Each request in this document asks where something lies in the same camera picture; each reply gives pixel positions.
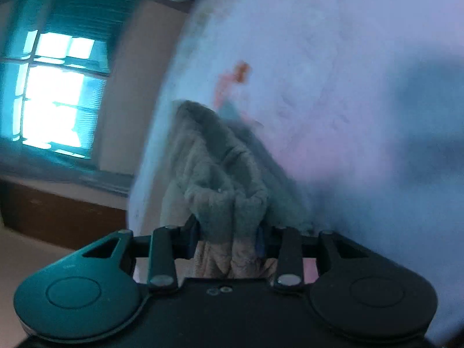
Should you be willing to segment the grey window curtain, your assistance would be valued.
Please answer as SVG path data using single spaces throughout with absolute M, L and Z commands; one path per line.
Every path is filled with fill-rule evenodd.
M 134 177 L 87 166 L 82 159 L 67 158 L 40 148 L 1 139 L 1 174 L 45 182 L 72 183 L 119 196 L 127 196 Z

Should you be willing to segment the bright barred window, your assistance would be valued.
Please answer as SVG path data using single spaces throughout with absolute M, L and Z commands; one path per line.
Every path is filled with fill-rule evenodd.
M 88 160 L 116 49 L 139 2 L 3 2 L 1 138 Z

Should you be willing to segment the beige fleece pant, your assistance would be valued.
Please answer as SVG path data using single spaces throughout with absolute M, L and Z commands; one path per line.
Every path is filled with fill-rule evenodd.
M 311 209 L 257 137 L 202 104 L 177 104 L 161 174 L 168 188 L 160 224 L 184 225 L 194 216 L 201 225 L 184 276 L 272 279 L 276 260 L 261 258 L 255 247 L 260 223 L 314 230 Z

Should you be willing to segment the pink floral bed sheet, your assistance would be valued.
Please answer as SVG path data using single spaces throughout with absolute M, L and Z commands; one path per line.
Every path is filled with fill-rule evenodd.
M 463 328 L 463 0 L 201 0 L 130 193 L 136 233 L 159 222 L 182 100 L 251 131 L 315 228 L 427 278 L 431 340 Z

